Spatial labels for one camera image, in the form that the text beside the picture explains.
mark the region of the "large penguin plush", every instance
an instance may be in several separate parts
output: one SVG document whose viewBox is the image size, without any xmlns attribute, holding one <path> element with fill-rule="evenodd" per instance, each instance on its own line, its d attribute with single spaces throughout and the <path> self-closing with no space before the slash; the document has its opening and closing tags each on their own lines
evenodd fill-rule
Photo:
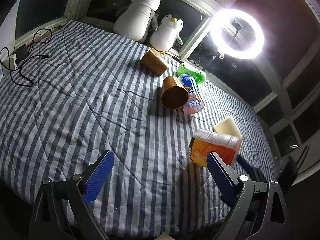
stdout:
<svg viewBox="0 0 320 240">
<path fill-rule="evenodd" d="M 168 51 L 172 48 L 177 40 L 179 44 L 183 44 L 179 37 L 179 32 L 183 28 L 183 21 L 177 20 L 168 14 L 163 17 L 159 28 L 151 35 L 150 44 L 158 51 Z"/>
<path fill-rule="evenodd" d="M 145 41 L 150 22 L 153 29 L 158 28 L 155 11 L 159 5 L 160 0 L 131 0 L 131 4 L 115 22 L 113 32 L 133 41 Z"/>
</svg>

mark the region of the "brown paper cup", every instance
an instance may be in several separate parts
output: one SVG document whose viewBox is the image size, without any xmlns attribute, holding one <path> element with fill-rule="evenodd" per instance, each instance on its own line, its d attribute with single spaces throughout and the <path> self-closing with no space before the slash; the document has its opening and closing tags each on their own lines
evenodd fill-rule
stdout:
<svg viewBox="0 0 320 240">
<path fill-rule="evenodd" d="M 169 109 L 178 109 L 188 102 L 188 91 L 183 87 L 179 79 L 168 76 L 163 80 L 161 103 Z"/>
</svg>

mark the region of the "bed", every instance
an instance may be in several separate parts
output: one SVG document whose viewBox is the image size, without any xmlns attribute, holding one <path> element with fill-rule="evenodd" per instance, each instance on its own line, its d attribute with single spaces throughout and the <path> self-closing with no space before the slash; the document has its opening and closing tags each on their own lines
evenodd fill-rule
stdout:
<svg viewBox="0 0 320 240">
<path fill-rule="evenodd" d="M 229 115 L 243 142 L 240 153 L 267 179 L 272 154 L 249 105 L 206 81 L 205 109 L 194 115 L 164 108 L 163 79 L 142 68 L 148 47 L 88 24 L 69 21 L 49 44 L 35 45 L 23 73 L 31 88 L 0 82 L 0 177 L 33 203 L 44 178 L 69 179 L 106 150 L 115 165 L 90 208 L 107 234 L 152 237 L 186 234 L 221 222 L 228 207 L 204 167 L 188 157 L 192 134 L 212 130 Z M 13 74 L 19 82 L 23 80 Z M 245 172 L 237 164 L 238 173 Z M 73 221 L 66 204 L 68 219 Z"/>
</svg>

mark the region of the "power strip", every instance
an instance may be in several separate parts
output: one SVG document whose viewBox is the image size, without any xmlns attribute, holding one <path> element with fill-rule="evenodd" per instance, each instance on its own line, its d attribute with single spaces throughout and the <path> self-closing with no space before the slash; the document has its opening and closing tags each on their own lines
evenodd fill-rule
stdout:
<svg viewBox="0 0 320 240">
<path fill-rule="evenodd" d="M 15 54 L 11 55 L 10 56 L 10 69 L 12 70 L 16 70 L 17 69 L 17 64 L 16 64 L 16 60 L 17 60 L 17 56 Z M 6 58 L 5 60 L 2 61 L 2 63 L 7 67 L 9 68 L 9 59 Z M 2 72 L 3 72 L 3 75 L 7 75 L 9 74 L 9 70 L 7 70 L 5 67 L 1 66 L 2 67 Z"/>
</svg>

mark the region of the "ring light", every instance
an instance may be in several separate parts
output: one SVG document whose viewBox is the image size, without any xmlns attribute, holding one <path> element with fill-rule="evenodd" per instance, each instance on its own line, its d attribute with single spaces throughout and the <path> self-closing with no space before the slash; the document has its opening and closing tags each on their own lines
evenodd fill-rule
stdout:
<svg viewBox="0 0 320 240">
<path fill-rule="evenodd" d="M 229 20 L 234 17 L 241 18 L 249 23 L 255 33 L 255 43 L 246 51 L 232 49 L 221 37 L 221 29 L 229 25 Z M 218 46 L 219 53 L 222 55 L 228 54 L 235 58 L 254 58 L 261 52 L 264 43 L 264 36 L 259 23 L 249 14 L 235 9 L 224 9 L 214 16 L 212 21 L 211 37 L 214 43 Z"/>
</svg>

